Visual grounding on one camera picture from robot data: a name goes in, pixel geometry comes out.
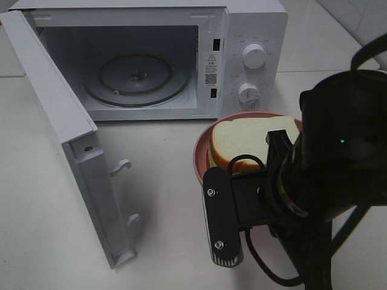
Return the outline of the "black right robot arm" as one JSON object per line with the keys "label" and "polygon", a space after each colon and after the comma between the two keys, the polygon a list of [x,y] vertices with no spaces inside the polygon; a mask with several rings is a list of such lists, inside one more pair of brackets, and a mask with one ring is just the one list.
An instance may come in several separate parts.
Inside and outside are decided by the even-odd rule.
{"label": "black right robot arm", "polygon": [[386,205],[386,74],[352,69],[300,96],[302,130],[268,163],[269,227],[298,275],[282,286],[331,289],[331,258],[373,206]]}

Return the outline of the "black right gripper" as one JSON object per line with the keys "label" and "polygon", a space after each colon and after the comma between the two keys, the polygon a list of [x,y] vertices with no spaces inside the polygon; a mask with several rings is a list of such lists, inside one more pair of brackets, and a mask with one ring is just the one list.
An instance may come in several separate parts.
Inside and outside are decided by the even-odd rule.
{"label": "black right gripper", "polygon": [[300,205],[301,139],[290,141],[285,130],[273,130],[265,138],[268,144],[264,195],[259,209],[261,225],[284,232],[305,230],[305,206]]}

